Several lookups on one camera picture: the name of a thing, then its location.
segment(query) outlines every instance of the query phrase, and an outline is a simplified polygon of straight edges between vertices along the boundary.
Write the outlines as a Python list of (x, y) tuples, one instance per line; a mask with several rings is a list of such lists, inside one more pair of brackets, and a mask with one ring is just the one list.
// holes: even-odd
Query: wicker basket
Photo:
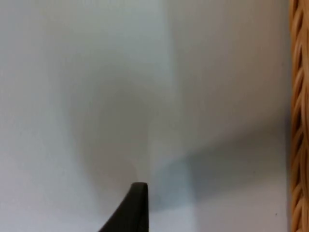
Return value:
[(309, 1), (290, 0), (292, 40), (292, 232), (309, 231)]

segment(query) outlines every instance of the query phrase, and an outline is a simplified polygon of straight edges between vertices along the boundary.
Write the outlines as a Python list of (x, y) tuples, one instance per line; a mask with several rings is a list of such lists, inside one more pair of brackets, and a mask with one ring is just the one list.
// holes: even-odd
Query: black object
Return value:
[(133, 183), (114, 214), (99, 232), (148, 232), (148, 185)]

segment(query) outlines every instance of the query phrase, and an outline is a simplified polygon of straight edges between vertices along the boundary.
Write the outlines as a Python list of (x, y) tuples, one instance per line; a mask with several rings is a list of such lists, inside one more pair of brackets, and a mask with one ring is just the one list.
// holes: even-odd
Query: woven wicker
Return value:
[(309, 232), (309, 1), (290, 0), (292, 40), (292, 232)]

